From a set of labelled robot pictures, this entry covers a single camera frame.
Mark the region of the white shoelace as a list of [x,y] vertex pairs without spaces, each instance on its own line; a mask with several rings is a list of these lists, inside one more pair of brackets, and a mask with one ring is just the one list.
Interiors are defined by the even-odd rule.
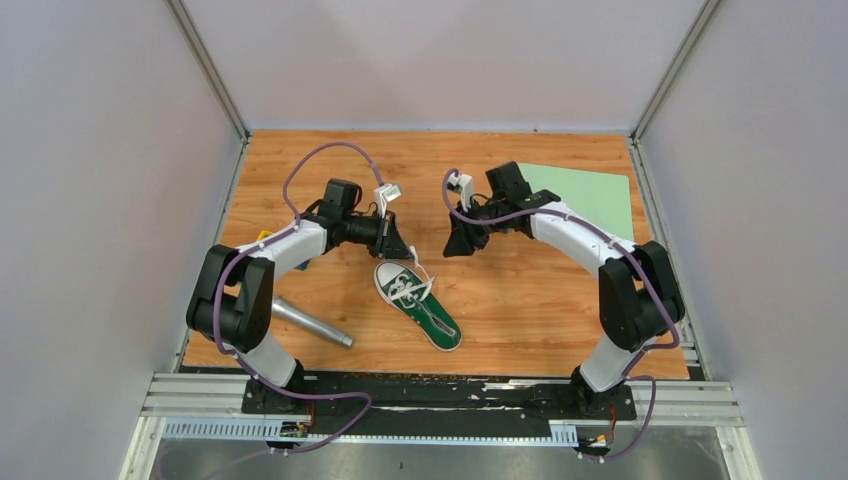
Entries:
[[387,301],[400,310],[424,308],[435,276],[430,276],[419,263],[415,247],[410,248],[413,269],[397,262],[385,262],[381,268],[389,277],[382,286]]

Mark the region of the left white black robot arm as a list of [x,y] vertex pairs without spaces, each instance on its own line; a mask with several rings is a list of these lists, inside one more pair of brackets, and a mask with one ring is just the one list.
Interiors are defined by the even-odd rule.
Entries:
[[299,212],[287,227],[237,248],[217,244],[206,253],[186,311],[189,329],[234,357],[253,380],[268,389],[268,400],[283,413],[298,411],[305,401],[304,369],[270,330],[274,285],[283,275],[306,266],[345,242],[363,245],[373,258],[410,260],[396,215],[389,210],[399,198],[396,184],[374,191],[376,207],[358,210],[361,187],[332,178],[322,198]]

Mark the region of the green canvas sneaker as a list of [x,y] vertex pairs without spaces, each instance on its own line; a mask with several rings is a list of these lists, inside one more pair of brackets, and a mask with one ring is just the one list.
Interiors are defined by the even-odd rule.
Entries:
[[385,262],[396,261],[381,262],[374,269],[373,279],[377,292],[380,294],[381,298],[388,305],[394,307],[396,310],[410,318],[423,331],[428,341],[436,349],[443,352],[456,350],[462,343],[461,329],[453,317],[445,310],[439,300],[435,297],[435,294],[433,293],[433,286],[424,308],[400,310],[387,301],[382,289],[384,283],[389,280],[389,277],[381,268]]

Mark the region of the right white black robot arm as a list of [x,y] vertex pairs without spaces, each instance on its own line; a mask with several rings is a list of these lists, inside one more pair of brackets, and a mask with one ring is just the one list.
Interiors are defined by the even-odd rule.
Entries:
[[471,256],[494,233],[520,232],[577,262],[598,282],[602,335],[589,357],[570,376],[571,403],[596,417],[611,403],[629,374],[653,350],[680,343],[678,324],[685,304],[668,251],[617,237],[576,213],[557,194],[534,190],[515,162],[487,171],[491,189],[475,198],[474,179],[453,168],[442,180],[451,232],[443,254]]

